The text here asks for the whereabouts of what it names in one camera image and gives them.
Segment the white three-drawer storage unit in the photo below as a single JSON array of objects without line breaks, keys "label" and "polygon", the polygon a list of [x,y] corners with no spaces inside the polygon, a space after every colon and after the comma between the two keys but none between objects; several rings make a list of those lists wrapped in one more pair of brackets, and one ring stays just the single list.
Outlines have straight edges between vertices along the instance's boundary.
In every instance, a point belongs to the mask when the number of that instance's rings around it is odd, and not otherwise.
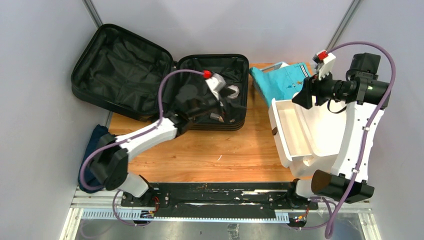
[{"label": "white three-drawer storage unit", "polygon": [[268,116],[281,165],[294,177],[331,171],[341,148],[346,112],[331,113],[326,105],[305,109],[291,100],[273,99]]}]

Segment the black ribbed hard-shell suitcase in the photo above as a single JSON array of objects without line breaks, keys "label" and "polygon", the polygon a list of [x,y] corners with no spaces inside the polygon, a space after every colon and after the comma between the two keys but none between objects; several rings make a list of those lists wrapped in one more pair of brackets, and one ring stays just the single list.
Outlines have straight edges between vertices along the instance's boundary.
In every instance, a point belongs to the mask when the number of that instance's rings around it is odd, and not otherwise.
[{"label": "black ribbed hard-shell suitcase", "polygon": [[[115,24],[97,29],[71,74],[73,94],[82,101],[137,121],[154,122],[159,118],[158,92],[163,78],[173,76],[162,90],[164,111],[175,108],[175,97],[185,85],[194,85],[206,93],[199,72],[221,75],[240,93],[233,103],[246,106],[249,87],[249,61],[242,54],[193,54],[175,61],[158,44]],[[237,131],[245,118],[236,123],[219,122],[210,116],[195,118],[193,129]]]}]

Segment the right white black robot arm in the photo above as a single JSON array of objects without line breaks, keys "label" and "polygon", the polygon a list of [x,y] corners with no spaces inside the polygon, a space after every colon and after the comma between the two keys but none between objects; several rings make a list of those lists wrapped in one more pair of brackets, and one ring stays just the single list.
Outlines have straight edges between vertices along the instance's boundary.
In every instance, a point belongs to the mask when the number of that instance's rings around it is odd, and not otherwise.
[{"label": "right white black robot arm", "polygon": [[292,209],[301,207],[306,197],[329,197],[353,204],[373,196],[375,189],[368,184],[369,155],[393,87],[392,82],[378,79],[381,57],[377,54],[355,54],[345,80],[333,78],[334,54],[323,50],[313,60],[316,73],[304,79],[292,102],[306,110],[329,100],[344,102],[346,122],[339,153],[330,171],[315,170],[310,182],[295,180],[296,188],[285,195],[286,204]]}]

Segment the clear round plastic jar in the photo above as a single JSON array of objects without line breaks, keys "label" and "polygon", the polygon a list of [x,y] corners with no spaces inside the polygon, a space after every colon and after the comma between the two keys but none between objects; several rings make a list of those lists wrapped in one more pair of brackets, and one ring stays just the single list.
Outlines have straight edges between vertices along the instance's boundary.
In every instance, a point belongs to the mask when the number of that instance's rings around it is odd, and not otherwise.
[{"label": "clear round plastic jar", "polygon": [[233,92],[227,97],[232,100],[236,99],[240,94],[240,89],[236,85],[229,85],[228,88],[232,90]]}]

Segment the teal garment with logo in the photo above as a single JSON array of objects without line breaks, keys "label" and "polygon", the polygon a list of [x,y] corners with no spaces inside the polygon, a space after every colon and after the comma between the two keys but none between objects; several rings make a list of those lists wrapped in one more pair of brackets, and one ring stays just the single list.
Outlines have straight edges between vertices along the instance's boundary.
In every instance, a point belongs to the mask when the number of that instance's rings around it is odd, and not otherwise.
[{"label": "teal garment with logo", "polygon": [[291,100],[302,89],[303,80],[312,75],[305,62],[289,64],[269,72],[262,72],[253,66],[249,69],[249,74],[255,90],[267,107],[271,106],[272,100]]}]

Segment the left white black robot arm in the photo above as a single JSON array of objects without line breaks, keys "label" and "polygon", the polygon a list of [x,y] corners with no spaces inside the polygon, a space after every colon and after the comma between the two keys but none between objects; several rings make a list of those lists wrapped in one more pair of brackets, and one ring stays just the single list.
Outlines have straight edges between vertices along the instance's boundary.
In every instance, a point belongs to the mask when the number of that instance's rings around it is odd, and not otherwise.
[{"label": "left white black robot arm", "polygon": [[149,206],[153,187],[143,176],[129,172],[129,163],[144,151],[185,134],[195,118],[212,113],[225,118],[244,110],[244,106],[232,102],[239,94],[235,85],[206,85],[205,94],[199,93],[194,85],[183,86],[174,99],[174,109],[157,121],[126,135],[102,136],[88,164],[89,170],[101,188],[129,193],[140,206]]}]

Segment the light blue plastic basket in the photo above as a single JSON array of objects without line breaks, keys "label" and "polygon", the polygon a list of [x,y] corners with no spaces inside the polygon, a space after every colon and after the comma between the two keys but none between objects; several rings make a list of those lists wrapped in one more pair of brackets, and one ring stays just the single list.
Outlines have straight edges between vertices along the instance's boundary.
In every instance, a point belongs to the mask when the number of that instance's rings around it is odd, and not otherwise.
[{"label": "light blue plastic basket", "polygon": [[280,62],[277,62],[277,63],[273,63],[271,65],[259,68],[259,70],[261,72],[267,73],[267,72],[272,72],[272,71],[275,71],[275,70],[278,70],[278,69],[285,68],[287,66],[289,66],[288,63],[286,63],[284,61],[280,61]]}]

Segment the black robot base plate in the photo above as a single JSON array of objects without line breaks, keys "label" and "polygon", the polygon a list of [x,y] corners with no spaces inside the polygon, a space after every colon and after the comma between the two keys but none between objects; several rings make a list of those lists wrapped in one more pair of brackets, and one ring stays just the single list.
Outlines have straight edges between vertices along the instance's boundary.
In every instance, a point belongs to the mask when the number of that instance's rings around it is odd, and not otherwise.
[{"label": "black robot base plate", "polygon": [[277,212],[317,210],[306,200],[290,200],[289,182],[153,182],[136,198],[124,192],[119,206],[154,208],[156,218],[274,220]]}]

